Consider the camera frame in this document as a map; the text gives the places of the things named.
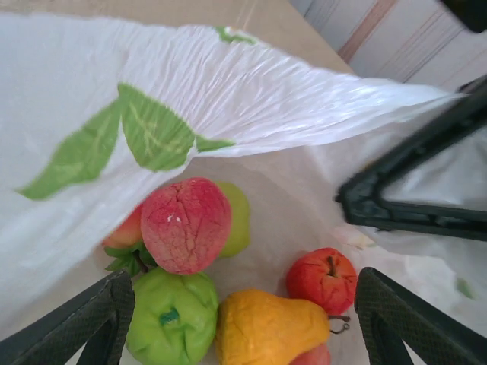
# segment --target red fruit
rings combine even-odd
[[[105,247],[113,249],[129,249],[142,241],[140,219],[142,205],[139,205],[129,217],[119,225],[102,243]]]
[[[330,365],[332,357],[328,347],[321,344],[317,348],[296,357],[289,365]]]
[[[339,316],[353,304],[357,272],[338,250],[317,249],[291,266],[286,287],[290,298],[310,300],[328,316]]]
[[[156,263],[191,275],[223,250],[231,230],[231,206],[208,179],[195,177],[160,188],[142,204],[142,237]]]

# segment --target apple stem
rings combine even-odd
[[[140,258],[140,251],[136,250],[136,251],[132,252],[132,254],[134,256],[135,261],[137,262],[138,268],[140,268],[140,271],[144,274],[148,273],[149,268]]]
[[[336,266],[335,266],[335,263],[333,262],[332,256],[328,256],[326,258],[326,260],[328,261],[328,264],[329,264],[329,271],[328,271],[327,275],[336,277]]]
[[[340,319],[343,322],[345,322],[345,323],[343,323],[343,327],[341,330],[339,330],[339,331],[330,330],[330,332],[332,332],[334,335],[339,335],[340,333],[343,333],[343,332],[347,331],[348,329],[350,329],[350,325],[349,325],[350,317],[348,317],[348,316],[329,316],[328,319]]]

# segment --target fake fruit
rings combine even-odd
[[[244,250],[250,243],[250,207],[244,192],[235,184],[226,181],[215,182],[225,194],[231,206],[231,232],[220,257],[232,257]]]
[[[330,365],[331,363],[332,358],[328,347],[321,344],[317,348],[299,355],[289,365]]]
[[[329,334],[320,306],[250,289],[220,305],[215,345],[221,365],[289,365]]]
[[[128,249],[140,243],[142,241],[142,232],[140,230],[141,213],[142,205],[139,205],[122,224],[105,238],[102,245],[113,249]]]
[[[317,249],[291,266],[286,287],[290,298],[310,300],[329,316],[337,316],[353,304],[357,272],[338,250]]]
[[[231,230],[231,206],[216,184],[194,177],[150,194],[142,204],[142,238],[156,263],[174,274],[208,267]]]
[[[204,274],[154,268],[134,284],[135,309],[126,346],[142,365],[193,365],[215,336],[218,298]]]

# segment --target striped wallpaper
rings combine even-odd
[[[487,33],[437,0],[291,0],[362,77],[455,90],[487,74]]]

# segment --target green leaf print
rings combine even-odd
[[[218,32],[220,36],[220,40],[226,43],[232,42],[245,42],[249,44],[256,44],[256,41],[249,38],[248,36],[240,36],[238,34],[230,35],[227,33],[226,27],[215,27],[215,30]]]
[[[43,172],[18,192],[29,199],[42,200],[66,186],[95,180],[115,147],[119,119],[119,106],[114,101],[68,136]]]
[[[137,163],[168,171],[186,162],[195,135],[167,106],[127,84],[119,84],[123,132]]]
[[[473,293],[473,290],[470,287],[469,283],[466,282],[465,279],[457,278],[457,282],[455,283],[455,287],[465,297],[467,297],[469,299],[475,299],[475,295]]]
[[[232,141],[226,141],[224,139],[206,139],[201,135],[196,136],[196,148],[198,152],[207,152],[207,151],[215,151],[219,150],[220,148],[230,147],[235,145]]]

